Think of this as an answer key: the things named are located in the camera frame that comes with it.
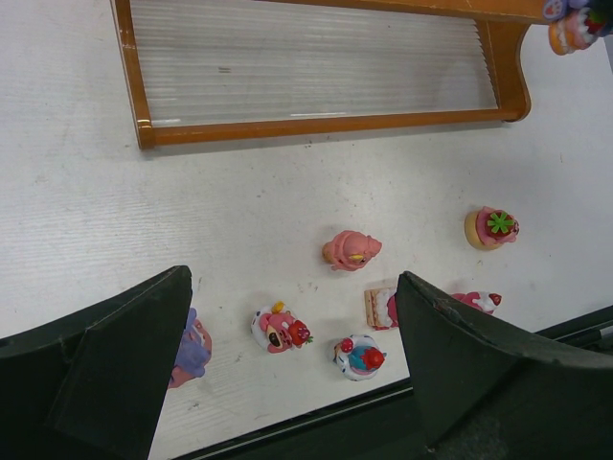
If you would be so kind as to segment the strawberry bear tart toy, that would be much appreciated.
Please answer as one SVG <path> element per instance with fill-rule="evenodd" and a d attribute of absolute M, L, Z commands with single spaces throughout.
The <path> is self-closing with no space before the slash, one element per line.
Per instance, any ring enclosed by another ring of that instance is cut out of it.
<path fill-rule="evenodd" d="M 465 237 L 478 250 L 489 251 L 516 241 L 519 222 L 501 209 L 484 206 L 465 216 Z"/>

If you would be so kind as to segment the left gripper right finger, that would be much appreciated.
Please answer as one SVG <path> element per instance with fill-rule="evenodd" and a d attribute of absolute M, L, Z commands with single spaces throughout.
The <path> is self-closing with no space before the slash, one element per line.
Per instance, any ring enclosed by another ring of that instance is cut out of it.
<path fill-rule="evenodd" d="M 396 304 L 435 458 L 611 458 L 610 355 L 524 331 L 412 272 Z"/>

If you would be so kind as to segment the pink bear with cream hat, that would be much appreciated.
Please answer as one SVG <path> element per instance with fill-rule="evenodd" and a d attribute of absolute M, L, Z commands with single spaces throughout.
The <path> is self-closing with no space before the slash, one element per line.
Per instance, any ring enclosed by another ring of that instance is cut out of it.
<path fill-rule="evenodd" d="M 502 302 L 500 294 L 488 291 L 454 293 L 451 297 L 489 315 L 492 315 Z"/>

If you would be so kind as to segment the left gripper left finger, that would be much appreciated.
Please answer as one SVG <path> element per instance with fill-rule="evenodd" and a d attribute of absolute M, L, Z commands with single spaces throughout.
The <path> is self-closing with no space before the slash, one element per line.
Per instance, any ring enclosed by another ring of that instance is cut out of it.
<path fill-rule="evenodd" d="M 2 338 L 2 458 L 148 458 L 192 287 L 176 265 Z"/>

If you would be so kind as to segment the purple bunny holding cake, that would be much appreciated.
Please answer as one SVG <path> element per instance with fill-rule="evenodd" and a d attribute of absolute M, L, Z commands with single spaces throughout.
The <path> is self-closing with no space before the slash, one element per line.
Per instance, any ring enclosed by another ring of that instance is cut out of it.
<path fill-rule="evenodd" d="M 550 46 L 559 56 L 585 50 L 612 34 L 612 0 L 548 0 L 542 13 Z"/>

